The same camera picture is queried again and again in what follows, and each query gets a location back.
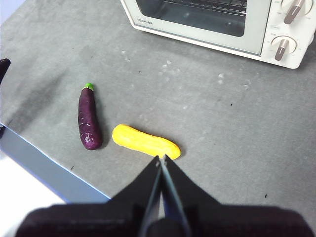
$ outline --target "green stem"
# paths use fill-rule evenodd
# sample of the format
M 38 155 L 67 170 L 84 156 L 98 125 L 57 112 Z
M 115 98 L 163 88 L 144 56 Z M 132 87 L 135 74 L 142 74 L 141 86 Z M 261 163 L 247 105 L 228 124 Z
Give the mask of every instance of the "green stem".
M 93 90 L 93 85 L 91 83 L 86 83 L 84 85 L 84 88 L 82 88 L 82 90 L 85 89 L 85 88 L 89 88 L 90 90 Z

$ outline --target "oven window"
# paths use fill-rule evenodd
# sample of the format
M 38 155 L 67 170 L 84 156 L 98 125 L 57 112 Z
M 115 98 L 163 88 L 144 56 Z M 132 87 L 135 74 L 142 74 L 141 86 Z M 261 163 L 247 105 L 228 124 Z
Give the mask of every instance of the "oven window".
M 136 0 L 143 15 L 241 37 L 247 0 Z

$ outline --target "eggplant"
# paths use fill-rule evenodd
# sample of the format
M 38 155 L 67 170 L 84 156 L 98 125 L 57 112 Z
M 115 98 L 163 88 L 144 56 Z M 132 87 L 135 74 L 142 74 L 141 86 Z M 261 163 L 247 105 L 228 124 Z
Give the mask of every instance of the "eggplant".
M 96 150 L 102 145 L 102 133 L 97 119 L 91 83 L 86 83 L 81 90 L 78 107 L 78 125 L 82 144 L 88 150 Z

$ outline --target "oven rack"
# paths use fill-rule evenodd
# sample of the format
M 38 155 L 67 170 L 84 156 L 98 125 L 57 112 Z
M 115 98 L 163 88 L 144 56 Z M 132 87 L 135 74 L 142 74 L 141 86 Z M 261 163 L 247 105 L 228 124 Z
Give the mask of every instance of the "oven rack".
M 166 3 L 197 7 L 232 15 L 246 16 L 247 0 L 163 0 Z

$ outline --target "toaster oven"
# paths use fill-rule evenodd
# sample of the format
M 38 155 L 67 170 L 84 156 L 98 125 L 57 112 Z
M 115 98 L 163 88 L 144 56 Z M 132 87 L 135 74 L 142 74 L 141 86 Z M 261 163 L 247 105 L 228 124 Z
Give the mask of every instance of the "toaster oven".
M 138 30 L 298 68 L 314 39 L 316 0 L 121 0 Z

